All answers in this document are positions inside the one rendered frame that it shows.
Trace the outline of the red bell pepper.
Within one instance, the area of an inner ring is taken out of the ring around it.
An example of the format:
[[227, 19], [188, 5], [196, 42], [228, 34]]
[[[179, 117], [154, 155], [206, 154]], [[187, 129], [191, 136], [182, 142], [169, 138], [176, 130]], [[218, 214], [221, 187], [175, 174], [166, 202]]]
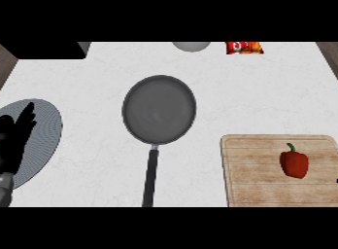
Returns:
[[284, 174], [288, 177], [303, 179], [309, 172], [310, 161], [306, 154], [297, 152], [296, 146], [287, 144], [290, 151], [279, 155], [279, 164]]

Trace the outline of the black appliance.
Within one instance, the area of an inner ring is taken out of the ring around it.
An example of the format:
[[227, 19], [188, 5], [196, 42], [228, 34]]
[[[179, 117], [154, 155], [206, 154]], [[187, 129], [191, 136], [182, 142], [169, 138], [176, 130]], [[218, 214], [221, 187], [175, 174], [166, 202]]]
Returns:
[[91, 42], [1, 42], [18, 59], [85, 59]]

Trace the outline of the grey frying pan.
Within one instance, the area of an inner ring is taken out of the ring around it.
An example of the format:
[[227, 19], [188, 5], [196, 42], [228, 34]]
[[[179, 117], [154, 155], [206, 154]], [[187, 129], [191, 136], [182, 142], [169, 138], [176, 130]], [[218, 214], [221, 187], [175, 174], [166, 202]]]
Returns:
[[188, 85], [175, 77], [156, 75], [132, 86], [122, 106], [128, 132], [150, 145], [143, 207], [153, 206], [159, 146], [176, 141], [193, 127], [197, 100]]

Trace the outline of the red orange snack bag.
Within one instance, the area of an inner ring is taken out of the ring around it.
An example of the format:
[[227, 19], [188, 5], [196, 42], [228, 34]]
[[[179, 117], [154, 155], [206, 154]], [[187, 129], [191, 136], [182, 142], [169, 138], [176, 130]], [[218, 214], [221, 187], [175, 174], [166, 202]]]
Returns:
[[259, 42], [227, 42], [227, 54], [263, 54]]

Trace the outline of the wooden cutting board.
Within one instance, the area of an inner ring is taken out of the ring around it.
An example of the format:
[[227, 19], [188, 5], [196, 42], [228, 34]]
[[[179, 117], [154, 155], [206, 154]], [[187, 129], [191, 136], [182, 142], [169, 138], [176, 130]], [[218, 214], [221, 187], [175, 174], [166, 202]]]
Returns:
[[[284, 174], [279, 155], [309, 157], [305, 178]], [[338, 145], [328, 135], [228, 134], [221, 139], [231, 207], [338, 207]]]

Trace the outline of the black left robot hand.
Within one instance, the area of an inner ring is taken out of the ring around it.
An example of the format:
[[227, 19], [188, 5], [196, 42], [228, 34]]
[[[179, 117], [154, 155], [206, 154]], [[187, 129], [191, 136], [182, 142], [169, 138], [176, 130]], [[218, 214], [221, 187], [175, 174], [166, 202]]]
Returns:
[[10, 115], [0, 117], [0, 175], [16, 174], [21, 168], [25, 146], [37, 125], [31, 102], [16, 119]]

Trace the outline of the grey round bowl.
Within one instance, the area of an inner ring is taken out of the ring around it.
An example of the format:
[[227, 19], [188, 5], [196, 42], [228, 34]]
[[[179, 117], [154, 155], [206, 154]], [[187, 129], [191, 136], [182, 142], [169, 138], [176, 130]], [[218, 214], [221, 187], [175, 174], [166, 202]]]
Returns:
[[209, 42], [175, 42], [174, 46], [184, 52], [196, 53], [207, 48]]

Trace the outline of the grey round placemat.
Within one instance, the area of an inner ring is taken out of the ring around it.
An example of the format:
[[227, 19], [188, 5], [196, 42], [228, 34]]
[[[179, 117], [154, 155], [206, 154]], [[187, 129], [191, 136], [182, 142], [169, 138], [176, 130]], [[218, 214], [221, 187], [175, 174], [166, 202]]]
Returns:
[[63, 122], [56, 106], [43, 99], [19, 100], [0, 108], [0, 117], [9, 115], [16, 119], [29, 103], [34, 103], [37, 125], [25, 146], [23, 161], [13, 177], [15, 188], [21, 187], [41, 171], [56, 152]]

